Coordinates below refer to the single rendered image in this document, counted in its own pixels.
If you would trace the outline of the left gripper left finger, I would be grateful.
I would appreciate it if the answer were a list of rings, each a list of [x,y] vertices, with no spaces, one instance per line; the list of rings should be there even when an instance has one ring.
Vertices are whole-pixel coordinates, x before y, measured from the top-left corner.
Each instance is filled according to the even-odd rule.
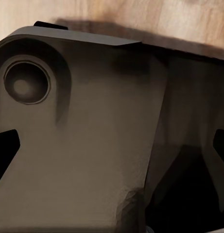
[[[0,133],[0,180],[20,148],[16,129]]]

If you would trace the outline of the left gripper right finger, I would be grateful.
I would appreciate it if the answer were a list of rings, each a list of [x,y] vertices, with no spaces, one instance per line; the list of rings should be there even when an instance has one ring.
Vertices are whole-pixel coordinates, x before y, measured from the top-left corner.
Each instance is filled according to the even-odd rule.
[[[224,130],[217,129],[213,140],[213,147],[224,162]]]

